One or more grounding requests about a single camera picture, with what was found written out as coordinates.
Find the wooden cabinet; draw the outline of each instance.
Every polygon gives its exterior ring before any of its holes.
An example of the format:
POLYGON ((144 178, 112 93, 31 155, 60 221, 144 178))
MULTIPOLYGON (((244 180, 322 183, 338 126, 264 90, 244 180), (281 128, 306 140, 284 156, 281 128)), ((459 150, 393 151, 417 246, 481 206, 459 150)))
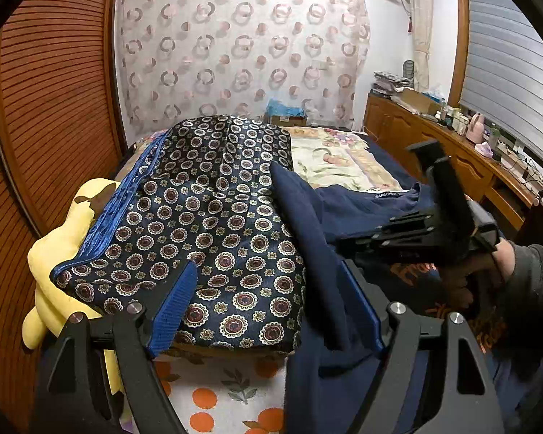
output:
POLYGON ((384 125, 384 108, 380 103, 368 103, 364 116, 364 130, 380 138, 380 131, 384 125))
POLYGON ((480 156, 474 145, 455 132, 411 114, 392 101, 370 97, 364 119, 366 130, 377 137, 378 145, 389 152, 411 175, 425 181, 416 157, 406 147, 424 140, 438 140, 455 168, 464 192, 475 201, 490 200, 507 221, 518 230, 522 224, 523 207, 530 208, 533 196, 521 190, 519 183, 497 162, 480 156), (494 184, 510 190, 499 190, 494 184))
POLYGON ((384 125, 380 130, 379 144, 390 152, 411 174, 418 174, 417 165, 411 161, 412 153, 407 152, 407 147, 414 143, 416 134, 415 121, 409 112, 401 109, 393 110, 389 115, 384 115, 384 125))

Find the floral bedsheet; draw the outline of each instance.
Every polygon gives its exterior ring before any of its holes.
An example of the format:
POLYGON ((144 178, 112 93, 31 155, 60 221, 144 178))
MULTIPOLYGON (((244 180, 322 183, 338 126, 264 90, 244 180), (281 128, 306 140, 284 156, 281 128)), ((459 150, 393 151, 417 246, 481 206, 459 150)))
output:
MULTIPOLYGON (((205 358, 171 350, 155 360, 163 389, 189 434, 277 434, 284 429, 285 358, 205 358)), ((138 434, 128 404, 121 417, 138 434)))
POLYGON ((360 192, 402 191, 368 145, 352 132, 288 127, 294 171, 314 189, 340 184, 360 192))

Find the sheer curtain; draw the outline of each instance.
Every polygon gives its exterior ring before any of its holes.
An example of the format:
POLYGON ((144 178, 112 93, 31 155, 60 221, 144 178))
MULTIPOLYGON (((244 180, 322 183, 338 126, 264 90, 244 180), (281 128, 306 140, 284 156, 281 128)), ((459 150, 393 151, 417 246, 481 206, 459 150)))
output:
POLYGON ((433 0, 411 0, 414 45, 414 88, 429 88, 429 48, 433 28, 433 0))
POLYGON ((347 125, 370 26, 364 0, 119 0, 121 86, 136 134, 268 101, 347 125))

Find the white wall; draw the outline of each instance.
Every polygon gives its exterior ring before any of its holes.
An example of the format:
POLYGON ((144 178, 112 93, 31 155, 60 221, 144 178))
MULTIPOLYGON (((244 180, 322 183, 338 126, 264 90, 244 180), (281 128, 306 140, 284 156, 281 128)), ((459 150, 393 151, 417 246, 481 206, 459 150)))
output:
POLYGON ((448 99, 459 32, 459 1, 433 0, 433 33, 430 40, 429 87, 448 99))
MULTIPOLYGON (((387 71, 402 74, 404 60, 412 59, 412 36, 408 34, 409 18, 400 0, 365 0, 371 25, 371 40, 361 71, 356 81, 354 95, 354 118, 356 125, 362 125, 366 110, 366 98, 374 82, 374 71, 387 71)), ((117 13, 115 44, 120 44, 118 37, 119 18, 117 13)), ((120 57, 115 56, 117 82, 119 83, 119 103, 125 126, 127 144, 137 140, 130 128, 129 118, 121 89, 120 57)))

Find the pink kettle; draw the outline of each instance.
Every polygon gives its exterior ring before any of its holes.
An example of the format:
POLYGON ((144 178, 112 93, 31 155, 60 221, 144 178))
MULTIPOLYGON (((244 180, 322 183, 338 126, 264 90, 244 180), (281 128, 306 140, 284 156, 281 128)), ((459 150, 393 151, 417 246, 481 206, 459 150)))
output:
POLYGON ((485 116, 476 113, 472 116, 472 121, 468 124, 467 138, 472 143, 483 143, 483 133, 485 131, 485 116))

